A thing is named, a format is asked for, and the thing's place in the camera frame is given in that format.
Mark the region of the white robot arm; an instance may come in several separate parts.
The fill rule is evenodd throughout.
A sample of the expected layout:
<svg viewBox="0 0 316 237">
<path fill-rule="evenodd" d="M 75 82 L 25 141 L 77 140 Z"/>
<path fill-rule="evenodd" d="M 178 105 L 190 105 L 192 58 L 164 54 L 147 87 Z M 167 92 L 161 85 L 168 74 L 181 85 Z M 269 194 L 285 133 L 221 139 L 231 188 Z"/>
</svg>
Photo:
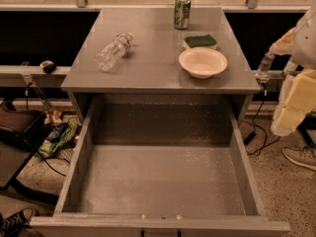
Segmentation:
<svg viewBox="0 0 316 237">
<path fill-rule="evenodd" d="M 316 108 L 316 8 L 311 7 L 270 51 L 289 54 L 291 62 L 303 68 L 298 75 L 285 77 L 273 116 L 273 134 L 288 136 Z"/>
</svg>

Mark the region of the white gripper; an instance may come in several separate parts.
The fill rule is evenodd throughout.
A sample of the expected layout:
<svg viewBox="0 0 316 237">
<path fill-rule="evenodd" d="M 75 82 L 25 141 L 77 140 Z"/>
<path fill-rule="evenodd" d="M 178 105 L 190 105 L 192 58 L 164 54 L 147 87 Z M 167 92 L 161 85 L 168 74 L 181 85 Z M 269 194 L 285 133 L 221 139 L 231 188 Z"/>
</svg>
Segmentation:
<svg viewBox="0 0 316 237">
<path fill-rule="evenodd" d="M 271 130 L 288 136 L 302 123 L 305 114 L 316 107 L 316 70 L 305 69 L 295 78 L 286 75 L 278 96 Z"/>
</svg>

